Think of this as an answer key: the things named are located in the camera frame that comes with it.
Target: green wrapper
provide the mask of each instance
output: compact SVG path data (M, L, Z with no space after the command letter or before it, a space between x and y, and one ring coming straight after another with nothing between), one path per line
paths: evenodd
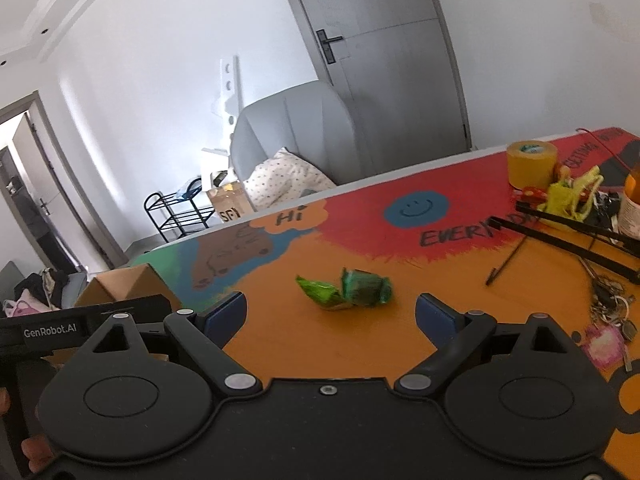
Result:
M305 280L301 276L296 277L296 283L308 297L325 310L341 310L351 307L349 304L344 304L344 298L340 294L340 290L331 283L312 282Z
M342 296L350 303L361 306L385 304L392 293L388 278L364 270L342 270Z

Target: ceiling molding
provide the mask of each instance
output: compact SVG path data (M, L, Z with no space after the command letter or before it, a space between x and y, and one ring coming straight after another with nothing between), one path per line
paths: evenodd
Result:
M14 65L46 60L95 0L38 0L20 31L0 36L0 60Z

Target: painted table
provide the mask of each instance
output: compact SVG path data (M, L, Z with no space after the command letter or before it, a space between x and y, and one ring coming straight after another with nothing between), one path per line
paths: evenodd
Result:
M632 165L640 151L640 139L616 129L552 142L574 175L599 165L608 186L620 186L627 173L614 154ZM135 263L150 263L196 311L232 290L244 292L247 321L225 351L265 383L274 377L386 377L392 383L435 350L415 324L422 292L459 312L484 310L499 322L522 323L533 312L548 312L568 333L584 334L590 285L570 254L528 240L503 275L484 285L520 238L491 229L488 217L531 222L514 211L511 194L504 148L467 153L255 214ZM577 233L561 236L584 246L590 241ZM638 266L604 244L596 249ZM388 276L391 303L326 312L296 285L297 275L337 285L343 267ZM626 285L640 297L638 287ZM631 318L640 326L638 308ZM630 354L639 373L640 338ZM614 372L604 376L610 380ZM626 433L616 431L605 459L640 480L640 374L619 388Z

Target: person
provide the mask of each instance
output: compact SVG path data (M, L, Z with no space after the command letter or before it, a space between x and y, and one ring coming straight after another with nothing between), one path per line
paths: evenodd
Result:
M6 388L0 388L0 416L4 416L11 407L11 399ZM37 473L46 468L55 458L46 437L43 434L32 436L22 442L22 452L29 459L29 469ZM0 467L0 480L11 480Z
M53 234L49 224L47 224L42 217L38 206L36 206L31 197L26 194L20 177L11 177L6 188L11 194L18 213L20 213L29 231L33 237L36 238L38 245L47 255L53 267L57 270L62 270L62 272L68 275L75 273L76 268L60 247L56 235Z

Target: yellow tape roll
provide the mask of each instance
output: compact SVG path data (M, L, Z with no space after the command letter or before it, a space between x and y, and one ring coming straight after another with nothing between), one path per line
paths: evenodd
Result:
M546 189L553 182L558 149L549 142L521 140L507 148L509 183L517 188Z

